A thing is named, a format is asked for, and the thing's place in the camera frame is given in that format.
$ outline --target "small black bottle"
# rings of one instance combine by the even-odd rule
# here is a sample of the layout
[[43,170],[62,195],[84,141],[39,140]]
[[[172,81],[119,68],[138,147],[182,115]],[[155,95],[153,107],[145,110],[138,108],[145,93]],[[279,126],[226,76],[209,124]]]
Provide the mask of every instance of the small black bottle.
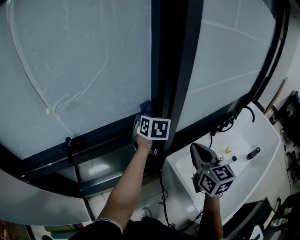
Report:
[[251,160],[251,159],[254,158],[260,151],[261,151],[260,148],[255,148],[253,151],[251,151],[251,152],[247,155],[247,159],[248,159],[248,160]]

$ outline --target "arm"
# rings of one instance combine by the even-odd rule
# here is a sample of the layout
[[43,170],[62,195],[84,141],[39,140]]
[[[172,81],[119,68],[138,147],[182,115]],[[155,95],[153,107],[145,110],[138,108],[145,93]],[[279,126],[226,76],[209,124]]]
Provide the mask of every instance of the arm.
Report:
[[199,226],[199,235],[203,239],[223,239],[223,227],[220,216],[219,197],[205,196],[203,216]]
[[139,198],[143,172],[152,145],[152,141],[140,135],[136,136],[136,141],[138,149],[98,217],[113,220],[123,229],[125,229]]

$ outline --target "white sink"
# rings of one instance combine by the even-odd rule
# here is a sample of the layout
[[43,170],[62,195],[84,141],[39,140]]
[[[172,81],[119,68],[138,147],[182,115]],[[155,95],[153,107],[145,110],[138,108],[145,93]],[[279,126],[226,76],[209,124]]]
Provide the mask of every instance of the white sink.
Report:
[[[230,189],[220,198],[221,219],[225,224],[247,201],[253,191],[263,179],[280,145],[280,137],[263,113],[252,103],[248,105],[255,113],[243,109],[234,126],[227,132],[217,133],[213,137],[212,148],[218,156],[226,156],[225,149],[229,148],[237,157],[230,167],[236,179]],[[207,134],[196,141],[209,147],[210,135]],[[261,152],[252,160],[246,155],[256,147]],[[203,209],[204,194],[196,193],[191,178],[195,168],[192,165],[190,145],[173,153],[166,158],[163,167],[163,178],[170,191],[176,195],[186,217],[194,217]]]

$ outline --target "tile floor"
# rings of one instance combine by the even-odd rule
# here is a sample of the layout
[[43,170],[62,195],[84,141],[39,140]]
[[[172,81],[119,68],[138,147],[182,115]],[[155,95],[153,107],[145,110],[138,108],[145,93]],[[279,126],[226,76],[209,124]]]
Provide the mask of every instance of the tile floor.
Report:
[[[279,122],[276,123],[274,126],[274,128],[278,132],[280,132],[280,127],[281,124]],[[271,206],[275,207],[276,200],[278,197],[280,197],[283,202],[290,195],[290,185],[289,185],[289,180],[288,180],[286,166],[285,166],[284,144],[286,143],[284,137],[281,136],[281,138],[282,138],[282,142],[277,151],[273,163],[268,169],[260,185],[257,187],[257,189],[249,198],[248,202],[258,201],[267,197]],[[291,150],[292,148],[293,148],[292,144],[287,144],[287,150]],[[288,159],[288,157],[286,157],[286,162],[287,165],[289,166],[290,160]],[[298,182],[294,184],[291,183],[292,194],[300,191],[300,183]],[[167,191],[169,192],[169,197],[166,201],[166,207],[167,207],[169,222],[175,223],[177,229],[182,229],[188,224],[188,221],[184,217],[184,213],[180,208],[180,204],[176,201],[175,197],[173,196],[172,189],[169,188],[167,189]],[[109,194],[110,191],[101,193],[100,195],[89,199],[90,207],[92,209],[95,218],[98,217],[98,215],[104,208]],[[139,221],[141,209],[147,206],[148,208],[150,208],[153,217],[160,220],[163,224],[166,225],[163,206],[158,203],[161,201],[161,196],[162,196],[162,192],[159,184],[159,179],[155,179],[152,182],[143,185],[139,202],[135,207],[135,211],[131,219],[133,221]],[[37,240],[41,239],[41,234],[43,232],[41,228],[42,227],[40,226],[32,226],[32,230]]]

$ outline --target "sleeve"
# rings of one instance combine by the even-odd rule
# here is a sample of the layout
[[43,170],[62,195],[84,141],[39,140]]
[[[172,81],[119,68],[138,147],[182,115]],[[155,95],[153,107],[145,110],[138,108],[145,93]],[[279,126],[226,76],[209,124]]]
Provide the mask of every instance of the sleeve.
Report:
[[122,227],[109,219],[100,218],[90,225],[87,225],[80,232],[76,233],[70,238],[70,240],[81,240],[81,239],[99,239],[100,236],[108,239],[120,238],[123,233]]

